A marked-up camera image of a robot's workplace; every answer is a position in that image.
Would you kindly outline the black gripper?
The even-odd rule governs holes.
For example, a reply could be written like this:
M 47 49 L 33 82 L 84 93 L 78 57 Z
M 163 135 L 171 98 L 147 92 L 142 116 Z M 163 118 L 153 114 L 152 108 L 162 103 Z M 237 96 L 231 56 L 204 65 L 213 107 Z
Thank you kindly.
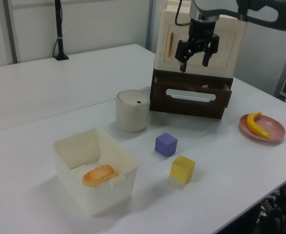
M 187 61 L 195 54 L 204 52 L 202 65 L 207 67 L 213 54 L 218 52 L 219 36 L 214 35 L 216 22 L 201 22 L 191 19 L 188 41 L 180 40 L 175 58 L 180 63 L 180 71 L 185 72 Z

